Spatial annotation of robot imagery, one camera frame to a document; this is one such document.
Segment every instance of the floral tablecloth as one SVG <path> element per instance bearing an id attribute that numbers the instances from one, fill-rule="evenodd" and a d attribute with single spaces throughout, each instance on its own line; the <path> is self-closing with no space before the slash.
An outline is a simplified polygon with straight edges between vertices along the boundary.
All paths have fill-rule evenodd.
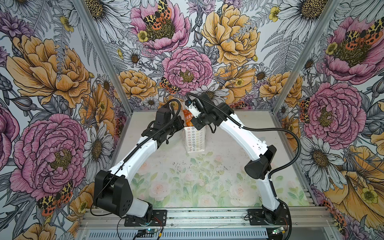
<path id="1" fill-rule="evenodd" d="M 122 159 L 136 144 L 141 132 L 155 118 L 155 112 L 134 112 L 116 159 Z M 246 126 L 274 127 L 269 112 L 237 114 Z M 276 168 L 289 161 L 277 132 L 257 133 L 258 138 L 278 151 L 272 161 Z M 224 130 L 206 134 L 206 148 L 186 153 L 182 133 L 163 143 L 135 174 L 133 195 L 161 207 L 258 207 L 262 200 L 255 179 L 244 172 L 249 157 Z M 308 206 L 304 191 L 292 167 L 273 175 L 278 196 L 290 206 Z"/>

